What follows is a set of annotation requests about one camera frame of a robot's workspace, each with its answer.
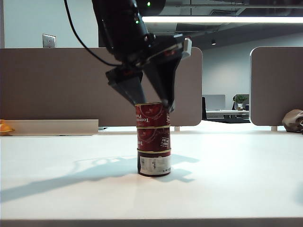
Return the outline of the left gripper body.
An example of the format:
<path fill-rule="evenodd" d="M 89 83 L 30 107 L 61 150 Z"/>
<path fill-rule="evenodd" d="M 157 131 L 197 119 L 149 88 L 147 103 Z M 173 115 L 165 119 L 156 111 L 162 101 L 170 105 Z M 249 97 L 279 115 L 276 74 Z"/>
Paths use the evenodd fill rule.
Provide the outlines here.
<path fill-rule="evenodd" d="M 139 49 L 132 49 L 132 53 L 120 53 L 115 54 L 115 58 L 122 64 L 116 66 L 114 69 L 106 73 L 108 83 L 110 84 L 110 76 L 114 73 L 122 73 L 124 76 L 130 75 L 134 72 L 144 73 L 145 65 L 150 63 L 150 60 L 154 57 L 176 57 L 181 56 L 183 58 L 191 55 L 192 40 L 189 37 L 183 35 L 170 36 L 164 41 L 159 42 L 155 38 L 148 34 L 146 37 L 148 40 L 143 43 L 143 46 L 136 46 Z"/>

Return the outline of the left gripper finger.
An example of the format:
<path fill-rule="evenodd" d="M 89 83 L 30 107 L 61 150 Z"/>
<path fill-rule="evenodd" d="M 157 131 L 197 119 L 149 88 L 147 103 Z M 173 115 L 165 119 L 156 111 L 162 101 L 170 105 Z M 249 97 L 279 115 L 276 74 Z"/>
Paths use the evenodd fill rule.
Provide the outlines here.
<path fill-rule="evenodd" d="M 175 76 L 181 56 L 154 57 L 145 65 L 144 73 L 169 112 L 175 109 Z"/>
<path fill-rule="evenodd" d="M 121 72 L 110 76 L 110 86 L 132 105 L 143 104 L 146 98 L 141 84 L 143 73 L 134 72 L 124 76 Z"/>

